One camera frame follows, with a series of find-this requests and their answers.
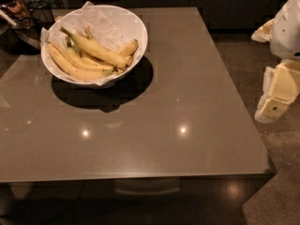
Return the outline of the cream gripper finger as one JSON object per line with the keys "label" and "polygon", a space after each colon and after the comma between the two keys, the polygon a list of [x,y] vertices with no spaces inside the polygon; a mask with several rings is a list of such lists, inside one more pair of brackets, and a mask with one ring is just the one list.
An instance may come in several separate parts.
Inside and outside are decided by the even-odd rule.
{"label": "cream gripper finger", "polygon": [[300,62],[282,60],[276,67],[267,67],[262,91],[255,120],[271,123],[278,120],[300,95]]}
{"label": "cream gripper finger", "polygon": [[261,43],[269,42],[273,23],[274,20],[269,20],[268,22],[264,23],[252,34],[251,39]]}

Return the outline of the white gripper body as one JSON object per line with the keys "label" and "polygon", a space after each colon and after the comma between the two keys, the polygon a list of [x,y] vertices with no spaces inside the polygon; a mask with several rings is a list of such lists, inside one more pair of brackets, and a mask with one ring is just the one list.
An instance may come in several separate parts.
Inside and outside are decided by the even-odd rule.
{"label": "white gripper body", "polygon": [[282,59],[300,59],[300,0],[288,0],[276,14],[270,50]]}

